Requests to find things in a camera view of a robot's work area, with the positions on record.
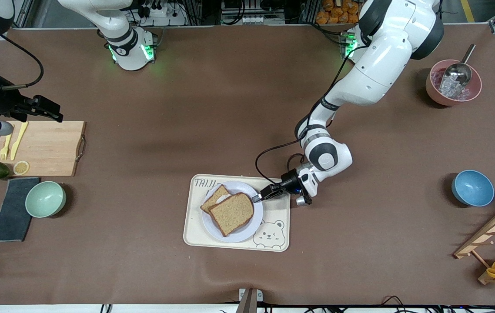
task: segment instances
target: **toast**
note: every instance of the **toast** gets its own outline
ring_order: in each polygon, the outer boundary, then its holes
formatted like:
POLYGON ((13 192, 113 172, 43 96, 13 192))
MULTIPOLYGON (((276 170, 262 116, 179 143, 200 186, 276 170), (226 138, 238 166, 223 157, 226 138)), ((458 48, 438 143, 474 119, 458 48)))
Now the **toast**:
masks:
POLYGON ((245 193, 229 196, 210 208, 209 213, 223 236, 247 224, 253 217, 253 203, 245 193))
POLYGON ((210 196, 207 201, 205 201, 204 204, 201 205, 201 209, 204 210, 205 212, 209 213, 211 210, 211 207, 214 206, 217 202, 217 200, 221 196, 225 196, 227 194, 230 194, 228 190, 224 187, 224 185, 221 185, 220 187, 217 188, 216 191, 214 191, 214 194, 210 196))

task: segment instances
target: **tray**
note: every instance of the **tray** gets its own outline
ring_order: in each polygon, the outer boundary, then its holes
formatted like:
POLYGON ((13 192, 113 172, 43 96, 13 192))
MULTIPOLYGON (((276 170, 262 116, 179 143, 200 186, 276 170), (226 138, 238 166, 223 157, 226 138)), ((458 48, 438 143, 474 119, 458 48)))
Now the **tray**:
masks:
POLYGON ((290 196, 284 194, 263 201, 263 222, 257 232, 242 242, 226 243, 214 238, 203 226, 200 205, 207 192, 217 184, 230 180, 246 183, 255 190, 265 188, 269 182, 264 178, 198 174, 191 179, 187 201, 184 242, 190 246, 216 247, 242 250, 283 252, 290 245, 290 196), (267 239, 265 234, 275 234, 267 239))

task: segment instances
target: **lemon slice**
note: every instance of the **lemon slice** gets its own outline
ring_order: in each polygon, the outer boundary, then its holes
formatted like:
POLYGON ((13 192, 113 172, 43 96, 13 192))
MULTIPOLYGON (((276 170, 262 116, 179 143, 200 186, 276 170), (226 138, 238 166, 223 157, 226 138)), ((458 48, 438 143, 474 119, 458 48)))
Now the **lemon slice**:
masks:
POLYGON ((25 161, 19 161, 13 166, 13 173, 16 175, 23 175, 29 171, 29 163, 25 161))

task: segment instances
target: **towel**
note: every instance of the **towel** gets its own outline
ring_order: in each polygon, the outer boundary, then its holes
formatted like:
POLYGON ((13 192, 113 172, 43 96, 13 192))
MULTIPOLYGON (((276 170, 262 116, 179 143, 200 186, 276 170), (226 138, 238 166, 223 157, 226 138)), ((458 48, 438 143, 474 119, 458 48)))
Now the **towel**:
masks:
POLYGON ((6 195, 0 208, 0 241, 23 241, 31 215, 25 209, 25 198, 35 185, 38 177, 14 178, 7 182, 6 195))

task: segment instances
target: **metal scoop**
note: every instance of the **metal scoop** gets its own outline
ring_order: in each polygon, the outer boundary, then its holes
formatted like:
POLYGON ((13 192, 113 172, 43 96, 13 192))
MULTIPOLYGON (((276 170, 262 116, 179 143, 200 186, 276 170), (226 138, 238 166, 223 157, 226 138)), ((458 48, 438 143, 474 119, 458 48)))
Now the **metal scoop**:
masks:
POLYGON ((472 52, 475 48, 475 44, 470 44, 468 52, 466 52, 466 55, 464 56, 464 59, 462 59, 462 62, 455 63, 447 67, 443 75, 443 81, 447 77, 451 77, 454 75, 454 77, 456 78, 455 80, 458 81, 460 87, 464 88, 466 85, 468 85, 470 79, 472 79, 472 69, 470 69, 470 66, 466 65, 466 62, 468 62, 468 59, 470 59, 470 55, 472 55, 472 52))

